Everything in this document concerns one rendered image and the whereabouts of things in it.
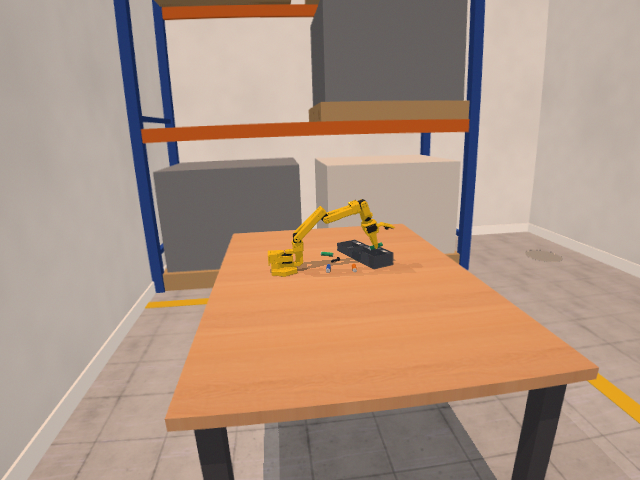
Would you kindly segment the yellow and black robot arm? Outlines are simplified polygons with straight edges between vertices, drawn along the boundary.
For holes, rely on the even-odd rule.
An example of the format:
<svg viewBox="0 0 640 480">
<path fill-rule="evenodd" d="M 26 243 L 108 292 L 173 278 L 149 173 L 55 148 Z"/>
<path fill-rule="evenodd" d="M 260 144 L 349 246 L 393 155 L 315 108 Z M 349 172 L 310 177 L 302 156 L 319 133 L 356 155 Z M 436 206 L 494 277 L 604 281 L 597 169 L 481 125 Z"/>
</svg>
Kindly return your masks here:
<svg viewBox="0 0 640 480">
<path fill-rule="evenodd" d="M 366 222 L 370 221 L 373 216 L 373 214 L 370 213 L 368 203 L 364 199 L 348 202 L 348 206 L 330 212 L 326 212 L 321 206 L 319 206 L 318 209 L 310 217 L 308 217 L 293 233 L 293 240 L 291 242 L 293 249 L 286 249 L 285 253 L 284 250 L 269 251 L 269 261 L 271 263 L 272 276 L 286 277 L 298 273 L 297 266 L 303 264 L 304 246 L 302 239 L 320 220 L 322 220 L 325 224 L 328 224 L 358 213 L 360 213 L 361 220 Z M 293 261 L 293 254 L 295 254 L 296 261 Z"/>
</svg>

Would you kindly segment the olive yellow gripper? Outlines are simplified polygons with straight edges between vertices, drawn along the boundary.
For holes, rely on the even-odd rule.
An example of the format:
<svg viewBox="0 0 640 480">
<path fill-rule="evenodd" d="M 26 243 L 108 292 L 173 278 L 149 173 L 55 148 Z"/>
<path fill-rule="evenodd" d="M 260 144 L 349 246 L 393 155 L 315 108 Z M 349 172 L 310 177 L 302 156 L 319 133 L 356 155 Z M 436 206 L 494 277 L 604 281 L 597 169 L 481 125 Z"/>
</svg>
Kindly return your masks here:
<svg viewBox="0 0 640 480">
<path fill-rule="evenodd" d="M 385 225 L 386 224 L 386 225 Z M 388 226 L 390 225 L 390 226 Z M 380 222 L 377 225 L 377 221 L 375 221 L 374 219 L 371 219 L 370 221 L 362 221 L 361 222 L 361 226 L 363 231 L 366 233 L 367 236 L 369 236 L 370 241 L 372 243 L 372 245 L 374 245 L 374 247 L 377 249 L 378 248 L 378 242 L 377 242 L 377 233 L 379 233 L 379 227 L 383 226 L 385 227 L 384 229 L 388 230 L 389 228 L 393 229 L 394 226 L 391 224 L 387 224 L 383 222 Z"/>
</svg>

